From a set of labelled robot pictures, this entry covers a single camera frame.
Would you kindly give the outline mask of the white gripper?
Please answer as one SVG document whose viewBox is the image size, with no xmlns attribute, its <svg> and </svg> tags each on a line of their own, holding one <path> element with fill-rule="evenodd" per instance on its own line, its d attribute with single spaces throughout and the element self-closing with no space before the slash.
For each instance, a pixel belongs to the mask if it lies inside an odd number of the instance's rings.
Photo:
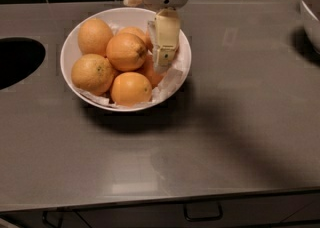
<svg viewBox="0 0 320 228">
<path fill-rule="evenodd" d="M 188 0 L 123 0 L 123 4 L 128 7 L 137 7 L 143 3 L 151 10 L 159 10 L 147 26 L 152 43 L 153 66 L 157 73 L 166 72 L 176 56 L 181 23 L 174 9 L 183 7 L 187 2 Z"/>
</svg>

